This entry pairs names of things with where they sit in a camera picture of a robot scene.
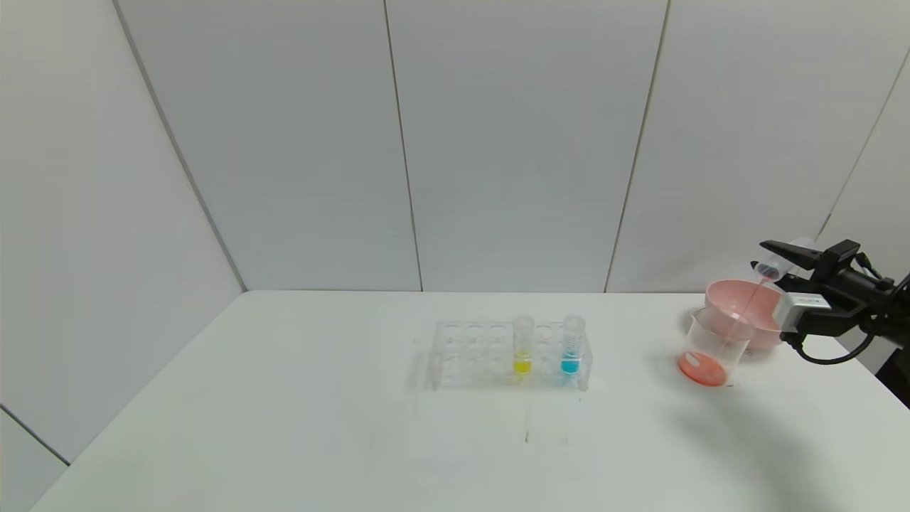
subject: white table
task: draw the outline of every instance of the white table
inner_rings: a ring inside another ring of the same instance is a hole
[[[733,387],[690,383],[670,356],[702,300],[247,293],[34,511],[906,511],[904,406],[860,364],[786,346]],[[590,391],[427,389],[437,320],[570,312],[588,319]]]

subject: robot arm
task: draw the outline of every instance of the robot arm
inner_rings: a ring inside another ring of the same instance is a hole
[[[845,240],[825,251],[806,249],[780,241],[763,241],[768,251],[813,271],[804,279],[792,274],[777,282],[787,296],[778,304],[775,319],[781,324],[781,339],[805,360],[817,364],[849,361],[882,336],[899,347],[910,346],[910,275],[895,285],[872,267],[859,244]],[[854,261],[866,270],[854,268]],[[844,357],[819,360],[803,351],[808,334],[840,336],[855,326],[867,334],[865,340]]]

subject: black cable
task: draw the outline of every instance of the black cable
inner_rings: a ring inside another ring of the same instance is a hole
[[[859,266],[863,270],[870,271],[872,273],[872,275],[875,276],[876,279],[879,279],[879,280],[882,279],[882,274],[878,273],[878,271],[875,269],[875,267],[872,266],[872,262],[869,261],[869,257],[865,255],[865,252],[860,252],[860,253],[856,254],[856,262],[859,263]]]
[[[847,361],[854,359],[863,350],[868,348],[870,343],[872,343],[872,340],[875,338],[875,332],[878,331],[877,328],[881,327],[882,323],[885,322],[885,317],[888,315],[888,311],[891,310],[891,306],[893,306],[895,301],[897,300],[897,296],[900,295],[900,293],[904,290],[904,288],[907,287],[908,284],[910,284],[910,273],[908,273],[906,275],[906,277],[904,277],[904,280],[901,281],[900,284],[898,284],[888,295],[887,300],[885,300],[885,306],[882,308],[882,312],[879,313],[878,316],[875,317],[875,320],[872,322],[872,326],[869,329],[872,332],[867,334],[865,339],[863,339],[863,342],[860,343],[859,346],[854,348],[853,351],[851,351],[847,355],[835,357],[834,359],[816,359],[816,358],[812,357],[811,355],[807,354],[803,350],[803,345],[801,343],[799,345],[794,346],[794,350],[796,350],[796,353],[798,353],[800,357],[802,357],[809,363],[814,363],[814,364],[822,364],[822,365],[840,364],[840,363],[846,363]]]
[[[809,363],[822,364],[822,365],[840,364],[840,363],[846,363],[847,361],[850,361],[851,359],[853,359],[853,358],[855,358],[857,355],[859,355],[863,350],[865,350],[866,348],[869,347],[869,344],[872,343],[872,340],[873,340],[874,338],[875,338],[875,335],[874,335],[874,334],[867,334],[866,337],[865,337],[865,339],[863,340],[863,342],[860,343],[859,346],[857,346],[856,348],[854,348],[852,352],[850,352],[850,353],[847,354],[847,355],[842,355],[842,356],[840,356],[840,357],[835,357],[834,359],[815,359],[814,357],[812,357],[811,355],[807,354],[807,353],[803,350],[803,346],[802,346],[802,345],[795,346],[794,349],[796,350],[796,353],[798,353],[800,357],[802,357],[803,359],[805,359],[805,360],[808,361]]]

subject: red liquid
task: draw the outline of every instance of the red liquid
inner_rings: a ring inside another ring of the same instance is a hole
[[[749,311],[749,306],[752,305],[752,301],[755,299],[755,295],[757,295],[758,291],[762,289],[762,286],[764,286],[765,281],[768,281],[768,280],[761,279],[760,281],[758,281],[758,283],[755,285],[755,290],[752,292],[752,295],[749,295],[749,300],[745,302],[745,306],[743,306],[743,309],[741,311],[739,311],[739,312],[729,311],[728,312],[728,313],[731,313],[731,316],[733,317],[734,322],[733,322],[733,326],[731,326],[730,329],[727,330],[727,334],[723,337],[725,340],[730,340],[733,337],[733,334],[736,332],[736,328],[739,327],[739,324],[743,321],[743,319],[745,319],[747,323],[749,322],[748,319],[746,319],[745,314],[747,311]]]
[[[676,365],[685,376],[701,385],[718,386],[727,382],[727,372],[710,355],[683,352],[676,358]]]

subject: glass beaker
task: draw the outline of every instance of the glass beaker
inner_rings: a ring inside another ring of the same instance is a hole
[[[698,384],[724,385],[754,334],[755,328],[744,317],[737,321],[714,308],[697,309],[676,364]]]

